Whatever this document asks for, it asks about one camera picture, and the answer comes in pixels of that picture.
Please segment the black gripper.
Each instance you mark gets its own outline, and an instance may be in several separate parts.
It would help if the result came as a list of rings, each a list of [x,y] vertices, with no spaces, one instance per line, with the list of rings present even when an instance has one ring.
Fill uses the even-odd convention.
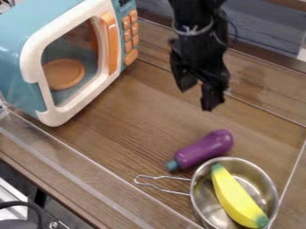
[[[171,44],[171,71],[175,84],[182,92],[191,89],[198,81],[203,111],[225,102],[225,91],[229,88],[230,73],[223,62],[223,54],[229,46],[229,29],[226,26],[199,28],[198,26],[174,27],[178,38]]]

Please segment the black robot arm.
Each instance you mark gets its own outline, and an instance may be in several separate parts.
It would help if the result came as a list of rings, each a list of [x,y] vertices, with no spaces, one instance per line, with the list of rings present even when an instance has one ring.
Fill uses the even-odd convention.
[[[170,64],[182,92],[202,83],[201,106],[211,111],[225,102],[230,72],[223,62],[229,48],[229,22],[221,8],[226,0],[169,0],[174,12]]]

